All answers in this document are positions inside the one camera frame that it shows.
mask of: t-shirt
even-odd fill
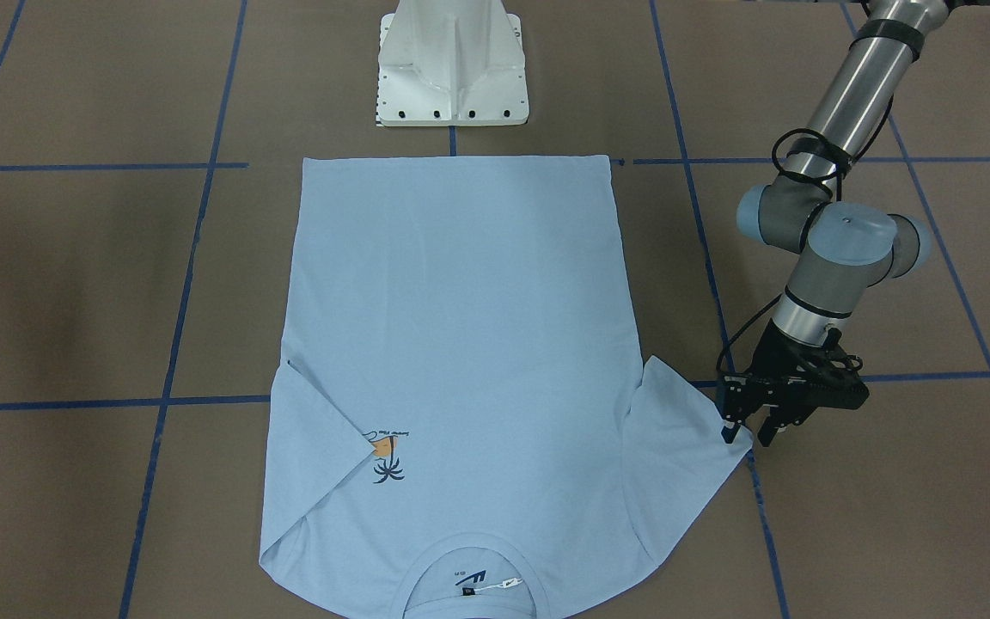
[[[750,447],[643,365],[609,160],[306,160],[260,565],[355,619],[569,616]]]

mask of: black cable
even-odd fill
[[[889,97],[889,105],[884,107],[884,116],[881,117],[880,122],[877,122],[877,129],[873,130],[872,136],[869,136],[869,141],[865,142],[865,146],[863,146],[863,148],[861,148],[861,150],[858,151],[857,156],[853,158],[853,161],[855,163],[861,161],[861,157],[864,157],[865,153],[869,152],[869,146],[872,146],[873,142],[877,141],[877,134],[880,134],[881,129],[884,129],[884,123],[888,122],[889,114],[892,113],[892,99],[893,97],[891,95]]]
[[[748,320],[743,323],[743,326],[739,328],[739,330],[737,330],[736,334],[734,334],[734,336],[731,336],[727,344],[724,345],[724,348],[720,349],[720,355],[718,355],[718,357],[716,358],[716,373],[718,373],[718,375],[724,372],[724,368],[720,367],[720,364],[724,362],[724,356],[727,355],[728,350],[731,349],[731,345],[735,344],[736,340],[739,340],[739,336],[742,336],[743,332],[746,332],[746,330],[750,328],[751,325],[754,325],[755,321],[758,321],[759,318],[762,318],[763,314],[769,312],[771,307],[777,305],[780,299],[781,299],[781,295],[779,294],[777,297],[773,298],[773,301],[767,303],[766,305],[763,305],[762,309],[759,309],[758,312],[755,312],[754,316],[748,318]]]
[[[824,148],[824,150],[828,153],[833,153],[840,150],[838,146],[832,144],[832,141],[824,137],[824,134],[820,133],[820,131],[806,128],[806,126],[801,126],[801,128],[786,131],[786,133],[782,134],[781,138],[778,138],[777,142],[774,142],[773,148],[770,150],[770,161],[773,162],[774,168],[778,170],[779,174],[787,177],[787,179],[793,179],[794,181],[797,181],[797,183],[816,185],[817,187],[824,187],[822,184],[824,181],[835,179],[835,199],[837,201],[842,201],[842,177],[845,176],[845,173],[842,172],[842,169],[838,163],[832,162],[835,166],[834,171],[830,174],[825,174],[824,176],[805,176],[803,174],[787,171],[787,169],[783,168],[781,160],[778,158],[778,148],[781,148],[781,145],[784,144],[788,138],[792,138],[793,136],[812,136],[813,138],[816,138],[816,140],[820,141],[822,148]]]

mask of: metal arm segment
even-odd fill
[[[912,271],[931,237],[910,217],[830,200],[924,39],[949,14],[943,0],[876,0],[806,126],[809,136],[793,142],[773,184],[740,200],[743,234],[800,259],[750,367],[720,376],[727,442],[763,404],[771,408],[759,439],[769,445],[815,408],[859,408],[869,395],[857,373],[861,360],[838,345],[841,330],[865,287]]]

